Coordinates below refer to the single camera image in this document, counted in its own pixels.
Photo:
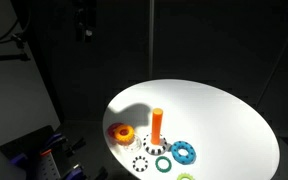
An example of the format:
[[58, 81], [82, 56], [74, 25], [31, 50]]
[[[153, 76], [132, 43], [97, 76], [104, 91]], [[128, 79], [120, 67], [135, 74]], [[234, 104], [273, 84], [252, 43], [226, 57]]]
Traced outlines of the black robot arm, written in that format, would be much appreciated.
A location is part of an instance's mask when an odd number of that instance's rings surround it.
[[97, 0], [72, 0], [75, 37], [80, 42], [90, 42], [96, 27]]

